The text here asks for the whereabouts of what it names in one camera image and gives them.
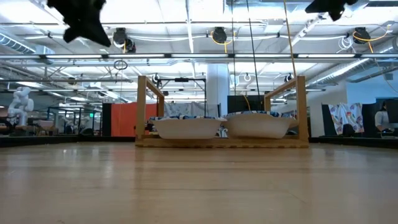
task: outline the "fluorescent light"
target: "fluorescent light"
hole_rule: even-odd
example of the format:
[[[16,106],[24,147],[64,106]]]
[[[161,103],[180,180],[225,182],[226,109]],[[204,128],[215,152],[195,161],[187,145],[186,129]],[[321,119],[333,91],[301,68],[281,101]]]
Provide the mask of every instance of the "fluorescent light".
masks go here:
[[[256,58],[290,58],[290,54],[255,54]],[[253,54],[236,54],[237,58],[253,58]]]
[[[114,98],[114,99],[119,99],[119,95],[117,95],[116,93],[113,93],[112,91],[106,91],[104,92],[106,95]]]
[[[17,82],[20,85],[29,86],[32,88],[43,88],[43,85],[35,83],[35,82]]]
[[[355,54],[299,54],[299,58],[351,58]]]
[[[172,54],[172,58],[226,58],[228,54]]]
[[[43,90],[43,91],[64,92],[64,91],[74,91],[74,90]]]
[[[164,58],[164,54],[114,54],[109,58]]]
[[[102,55],[46,55],[48,59],[102,58]]]
[[[0,59],[40,59],[38,55],[0,55]]]
[[[87,99],[86,99],[86,98],[83,98],[83,97],[77,97],[77,96],[71,97],[70,99],[71,99],[71,100],[76,100],[76,101],[87,101]]]
[[[53,96],[59,96],[59,97],[64,97],[64,96],[62,96],[61,94],[58,94],[58,93],[52,93],[52,92],[49,92],[51,95],[53,95]]]
[[[398,54],[362,54],[363,58],[397,58]]]

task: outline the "patterned fabric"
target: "patterned fabric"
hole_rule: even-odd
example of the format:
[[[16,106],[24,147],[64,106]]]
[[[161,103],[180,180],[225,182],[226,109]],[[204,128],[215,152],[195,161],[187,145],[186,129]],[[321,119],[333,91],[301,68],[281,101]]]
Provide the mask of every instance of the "patterned fabric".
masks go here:
[[[329,105],[329,110],[337,134],[343,134],[344,124],[352,125],[355,133],[364,132],[361,103]]]
[[[211,116],[168,116],[168,117],[151,117],[151,121],[165,121],[168,119],[217,119],[218,121],[226,121],[224,118],[215,118]]]
[[[291,118],[291,116],[289,114],[284,114],[284,113],[278,113],[278,112],[274,112],[274,111],[242,111],[242,112],[235,112],[235,113],[230,113],[227,114],[226,116],[224,116],[226,119],[237,115],[237,114],[253,114],[253,113],[258,113],[258,114],[268,114],[271,115],[275,118]]]

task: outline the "wooden stand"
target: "wooden stand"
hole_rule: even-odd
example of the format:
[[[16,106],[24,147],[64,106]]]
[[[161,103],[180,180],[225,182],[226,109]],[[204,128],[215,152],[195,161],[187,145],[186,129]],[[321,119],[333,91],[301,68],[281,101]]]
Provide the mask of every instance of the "wooden stand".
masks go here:
[[[305,77],[297,77],[268,93],[264,97],[266,111],[271,110],[271,98],[285,90],[295,87],[297,91],[298,136],[286,136],[283,139],[226,139],[214,138],[209,140],[170,140],[159,136],[145,135],[145,107],[147,88],[159,98],[157,115],[164,116],[164,95],[145,76],[138,77],[137,96],[137,147],[173,147],[173,148],[305,148],[308,147],[307,102],[305,93]]]

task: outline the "person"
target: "person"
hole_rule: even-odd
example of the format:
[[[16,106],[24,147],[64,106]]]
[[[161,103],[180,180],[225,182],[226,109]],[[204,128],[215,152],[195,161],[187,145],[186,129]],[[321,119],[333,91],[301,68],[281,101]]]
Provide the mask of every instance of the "person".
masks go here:
[[[381,109],[374,116],[374,125],[380,132],[388,131],[394,132],[394,129],[391,128],[388,113],[387,113],[387,105],[386,102],[383,102]]]

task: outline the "wooden base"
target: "wooden base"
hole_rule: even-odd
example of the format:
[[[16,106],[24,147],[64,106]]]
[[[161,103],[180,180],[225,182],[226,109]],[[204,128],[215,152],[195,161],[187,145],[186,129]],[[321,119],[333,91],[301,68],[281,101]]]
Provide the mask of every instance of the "wooden base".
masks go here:
[[[226,139],[209,140],[184,139],[170,140],[144,138],[136,141],[137,147],[174,148],[308,148],[309,143],[298,139]]]

